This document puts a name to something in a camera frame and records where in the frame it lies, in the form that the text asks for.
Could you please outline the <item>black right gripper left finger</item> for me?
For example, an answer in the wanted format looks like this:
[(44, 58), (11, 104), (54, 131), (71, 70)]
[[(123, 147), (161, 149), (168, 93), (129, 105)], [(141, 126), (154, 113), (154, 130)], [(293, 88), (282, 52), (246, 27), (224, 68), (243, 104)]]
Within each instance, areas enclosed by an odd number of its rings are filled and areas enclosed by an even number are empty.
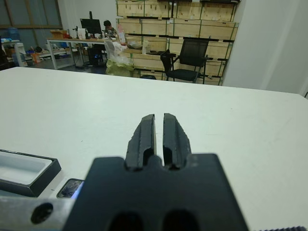
[(140, 171), (154, 155), (156, 155), (155, 116), (149, 114), (141, 119), (128, 142), (126, 169)]

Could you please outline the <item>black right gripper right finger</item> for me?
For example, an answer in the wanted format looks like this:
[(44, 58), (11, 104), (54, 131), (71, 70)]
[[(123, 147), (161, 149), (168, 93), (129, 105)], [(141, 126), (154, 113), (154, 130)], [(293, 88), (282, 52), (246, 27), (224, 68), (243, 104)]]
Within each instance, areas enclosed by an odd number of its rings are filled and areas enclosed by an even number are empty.
[(191, 154), (190, 141), (177, 118), (170, 113), (165, 113), (163, 121), (165, 168), (181, 169), (185, 167), (187, 158)]

